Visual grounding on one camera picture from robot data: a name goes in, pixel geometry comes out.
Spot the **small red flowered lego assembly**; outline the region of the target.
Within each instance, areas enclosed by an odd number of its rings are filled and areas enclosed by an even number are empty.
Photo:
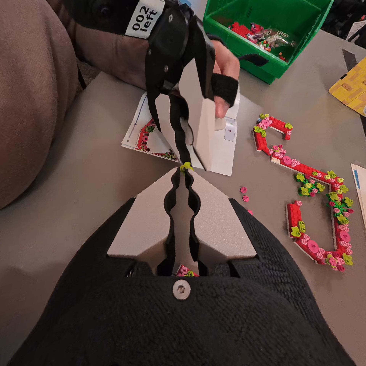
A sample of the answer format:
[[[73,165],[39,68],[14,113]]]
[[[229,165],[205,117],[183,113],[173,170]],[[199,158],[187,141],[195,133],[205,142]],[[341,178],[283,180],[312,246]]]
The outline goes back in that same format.
[[[199,274],[190,270],[188,267],[184,266],[183,264],[179,264],[173,269],[172,276],[174,276],[174,277],[199,277]]]

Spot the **clear plastic bag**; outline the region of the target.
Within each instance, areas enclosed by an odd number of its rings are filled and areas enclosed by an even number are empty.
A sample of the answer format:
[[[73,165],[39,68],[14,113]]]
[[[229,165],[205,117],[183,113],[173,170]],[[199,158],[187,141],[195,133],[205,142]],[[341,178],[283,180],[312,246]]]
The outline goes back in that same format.
[[[358,200],[361,208],[364,228],[366,228],[366,169],[356,164],[351,164]]]

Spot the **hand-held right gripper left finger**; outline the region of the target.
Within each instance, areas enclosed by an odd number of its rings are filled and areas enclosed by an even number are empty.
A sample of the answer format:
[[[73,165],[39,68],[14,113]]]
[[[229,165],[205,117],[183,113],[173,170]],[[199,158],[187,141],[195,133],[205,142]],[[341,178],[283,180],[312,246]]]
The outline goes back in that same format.
[[[146,262],[157,275],[172,275],[175,234],[170,212],[179,181],[180,169],[173,168],[135,197],[107,251],[109,257]]]

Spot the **white paper sheet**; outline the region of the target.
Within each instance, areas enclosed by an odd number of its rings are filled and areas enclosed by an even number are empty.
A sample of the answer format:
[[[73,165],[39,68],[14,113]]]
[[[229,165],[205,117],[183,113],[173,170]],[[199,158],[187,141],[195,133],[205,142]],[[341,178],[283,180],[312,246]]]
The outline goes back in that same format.
[[[346,40],[348,41],[357,31],[359,31],[366,24],[366,20],[358,21],[353,23],[351,26],[349,33],[346,36]]]

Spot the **person's left hand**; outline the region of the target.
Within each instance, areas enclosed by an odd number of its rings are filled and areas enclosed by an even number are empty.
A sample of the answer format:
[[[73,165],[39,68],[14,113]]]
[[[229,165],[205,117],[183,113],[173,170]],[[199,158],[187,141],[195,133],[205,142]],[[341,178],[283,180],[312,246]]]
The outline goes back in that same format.
[[[221,42],[212,40],[215,49],[214,74],[230,76],[239,80],[240,62]],[[214,95],[216,117],[224,118],[230,105],[220,96]]]

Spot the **person's left forearm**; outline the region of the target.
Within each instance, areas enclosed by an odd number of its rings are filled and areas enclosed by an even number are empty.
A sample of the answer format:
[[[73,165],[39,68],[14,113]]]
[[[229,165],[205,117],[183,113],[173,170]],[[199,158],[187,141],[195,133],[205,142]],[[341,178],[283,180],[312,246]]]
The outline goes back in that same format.
[[[74,22],[77,57],[118,79],[146,89],[147,40],[85,28]]]

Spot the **green plastic bin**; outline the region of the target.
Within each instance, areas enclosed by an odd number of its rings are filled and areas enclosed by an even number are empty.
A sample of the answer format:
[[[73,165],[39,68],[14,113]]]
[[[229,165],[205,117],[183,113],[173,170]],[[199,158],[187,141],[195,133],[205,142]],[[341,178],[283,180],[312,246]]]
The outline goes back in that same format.
[[[266,59],[267,63],[263,66],[255,66],[242,59],[240,66],[271,84],[275,79],[281,78],[320,30],[332,3],[330,0],[209,0],[203,23],[205,30],[219,36],[238,58],[247,54],[257,54]],[[277,26],[284,31],[298,34],[300,43],[289,61],[285,62],[229,30],[228,26],[234,22],[247,27],[250,27],[251,22],[263,27]]]

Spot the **lego instruction booklet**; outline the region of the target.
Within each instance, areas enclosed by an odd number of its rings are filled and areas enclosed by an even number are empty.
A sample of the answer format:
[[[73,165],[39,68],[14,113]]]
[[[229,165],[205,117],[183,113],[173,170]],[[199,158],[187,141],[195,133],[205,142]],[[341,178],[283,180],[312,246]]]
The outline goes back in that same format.
[[[211,172],[231,176],[238,125],[240,92],[228,109],[224,128],[214,132]],[[179,162],[164,136],[158,131],[148,108],[146,92],[140,98],[134,118],[121,143],[122,147]]]

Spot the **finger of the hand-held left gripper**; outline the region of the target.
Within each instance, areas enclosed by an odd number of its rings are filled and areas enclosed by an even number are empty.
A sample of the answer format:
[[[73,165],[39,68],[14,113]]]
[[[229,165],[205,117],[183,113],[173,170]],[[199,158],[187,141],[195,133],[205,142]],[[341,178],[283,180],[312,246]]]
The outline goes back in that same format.
[[[215,131],[215,104],[204,98],[199,82],[195,59],[183,69],[179,81],[179,93],[188,106],[189,115],[184,117],[182,128],[191,163],[210,171],[212,167],[212,143]]]
[[[151,115],[176,158],[183,164],[191,163],[188,146],[191,144],[191,129],[188,126],[188,105],[173,89],[168,94],[147,91],[148,105]]]

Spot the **person's brown clothed body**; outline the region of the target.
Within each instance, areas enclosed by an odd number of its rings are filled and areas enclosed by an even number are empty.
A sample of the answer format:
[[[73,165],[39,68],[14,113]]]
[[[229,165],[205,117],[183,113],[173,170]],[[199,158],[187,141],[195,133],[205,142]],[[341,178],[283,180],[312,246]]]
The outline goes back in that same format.
[[[41,171],[76,95],[70,18],[62,1],[0,4],[0,207]]]

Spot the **red flowered lego corner section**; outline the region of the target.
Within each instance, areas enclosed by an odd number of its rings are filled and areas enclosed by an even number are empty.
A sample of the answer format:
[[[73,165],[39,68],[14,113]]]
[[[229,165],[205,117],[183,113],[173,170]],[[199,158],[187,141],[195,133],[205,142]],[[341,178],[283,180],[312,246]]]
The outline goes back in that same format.
[[[270,128],[281,133],[284,140],[290,140],[293,126],[290,123],[285,123],[273,116],[270,116],[268,113],[262,113],[259,115],[257,123],[253,127],[253,136],[257,151],[263,151],[268,156],[276,156],[281,159],[286,153],[282,144],[273,145],[272,148],[268,147],[266,136],[267,130]]]

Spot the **red flowered lego heart frame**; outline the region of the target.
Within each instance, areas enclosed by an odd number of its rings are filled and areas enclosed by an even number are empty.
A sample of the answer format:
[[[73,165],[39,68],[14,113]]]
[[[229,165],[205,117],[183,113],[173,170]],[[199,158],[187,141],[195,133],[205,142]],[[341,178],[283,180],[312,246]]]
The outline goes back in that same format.
[[[282,145],[274,145],[268,154],[272,162],[295,172],[294,178],[300,184],[300,197],[312,198],[328,190],[326,197],[332,217],[334,250],[323,249],[307,234],[300,200],[286,205],[288,236],[315,263],[327,265],[335,272],[344,272],[345,266],[353,265],[349,217],[354,213],[354,202],[345,195],[349,189],[344,184],[344,179],[334,171],[323,172],[291,158],[286,155]]]

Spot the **pile of loose lego pieces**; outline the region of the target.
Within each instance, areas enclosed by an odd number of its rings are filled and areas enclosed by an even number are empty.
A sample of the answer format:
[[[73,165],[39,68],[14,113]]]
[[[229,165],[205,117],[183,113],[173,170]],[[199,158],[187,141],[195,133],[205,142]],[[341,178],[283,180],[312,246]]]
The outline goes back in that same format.
[[[289,61],[294,49],[300,43],[298,34],[292,31],[284,31],[277,26],[263,27],[260,24],[251,22],[250,27],[247,27],[239,22],[234,22],[228,28],[242,39],[246,39],[251,44],[285,62]]]

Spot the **lego set box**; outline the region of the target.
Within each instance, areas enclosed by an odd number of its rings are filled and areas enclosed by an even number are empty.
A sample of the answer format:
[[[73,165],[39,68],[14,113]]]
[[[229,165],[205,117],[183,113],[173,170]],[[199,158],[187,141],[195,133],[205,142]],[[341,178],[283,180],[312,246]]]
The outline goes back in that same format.
[[[366,58],[363,58],[328,91],[342,104],[366,116]]]

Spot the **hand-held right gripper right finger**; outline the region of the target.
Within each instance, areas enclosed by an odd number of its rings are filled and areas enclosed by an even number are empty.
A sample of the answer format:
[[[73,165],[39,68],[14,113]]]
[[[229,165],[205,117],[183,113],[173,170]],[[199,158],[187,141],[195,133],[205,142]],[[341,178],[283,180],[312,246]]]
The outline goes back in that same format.
[[[256,251],[227,195],[198,173],[185,171],[189,191],[189,246],[199,276],[207,276],[217,264],[236,259],[249,259]]]

